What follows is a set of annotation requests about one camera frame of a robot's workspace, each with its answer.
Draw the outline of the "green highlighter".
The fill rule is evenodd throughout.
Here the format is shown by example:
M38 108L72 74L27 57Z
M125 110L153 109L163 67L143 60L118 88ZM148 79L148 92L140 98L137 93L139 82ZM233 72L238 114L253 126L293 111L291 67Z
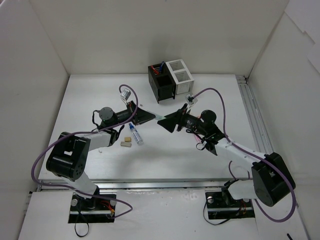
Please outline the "green highlighter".
M164 120L165 118L166 118L166 117L164 117L164 116L161 116L161 115L155 114L155 119L156 119L157 121Z

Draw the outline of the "red gel pen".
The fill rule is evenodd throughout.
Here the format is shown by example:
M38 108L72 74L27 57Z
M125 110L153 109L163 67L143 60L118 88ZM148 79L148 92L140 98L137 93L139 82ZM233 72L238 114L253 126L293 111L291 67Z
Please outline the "red gel pen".
M161 73L159 64L158 65L151 65L150 67L155 75L159 75Z

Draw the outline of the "blue gel pen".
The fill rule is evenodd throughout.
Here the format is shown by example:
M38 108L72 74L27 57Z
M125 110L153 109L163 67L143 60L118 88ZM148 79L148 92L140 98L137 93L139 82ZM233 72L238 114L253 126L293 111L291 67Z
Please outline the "blue gel pen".
M162 61L159 67L159 74L161 74L163 72L163 67L164 67L165 61Z

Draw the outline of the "pink highlighter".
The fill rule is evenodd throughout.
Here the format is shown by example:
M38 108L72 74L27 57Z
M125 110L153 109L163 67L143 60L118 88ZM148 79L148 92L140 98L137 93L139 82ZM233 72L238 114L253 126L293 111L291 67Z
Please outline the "pink highlighter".
M203 145L203 140L197 135L195 135L194 137L195 137L195 140L196 140L196 145L202 146Z

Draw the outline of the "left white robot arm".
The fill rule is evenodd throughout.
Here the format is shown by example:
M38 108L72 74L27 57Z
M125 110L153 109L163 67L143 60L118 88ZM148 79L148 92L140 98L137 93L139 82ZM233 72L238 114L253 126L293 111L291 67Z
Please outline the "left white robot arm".
M67 136L62 132L59 142L53 147L47 161L46 169L67 182L82 197L82 204L89 210L96 209L100 204L100 189L85 173L88 153L92 150L111 147L119 138L124 124L144 124L156 118L156 115L136 106L131 101L126 109L114 112L110 107L97 111L101 123L97 126L98 133Z

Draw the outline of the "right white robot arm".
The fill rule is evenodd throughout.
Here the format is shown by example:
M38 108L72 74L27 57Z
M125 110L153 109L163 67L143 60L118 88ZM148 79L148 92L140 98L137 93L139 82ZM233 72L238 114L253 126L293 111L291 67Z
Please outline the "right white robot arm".
M192 134L201 135L204 149L250 172L250 180L225 184L221 193L225 205L233 206L241 199L258 199L272 207L288 194L294 194L296 184L279 154L256 152L236 144L220 131L215 124L216 118L211 110L204 110L200 117L195 117L181 108L157 123L170 133L186 128Z

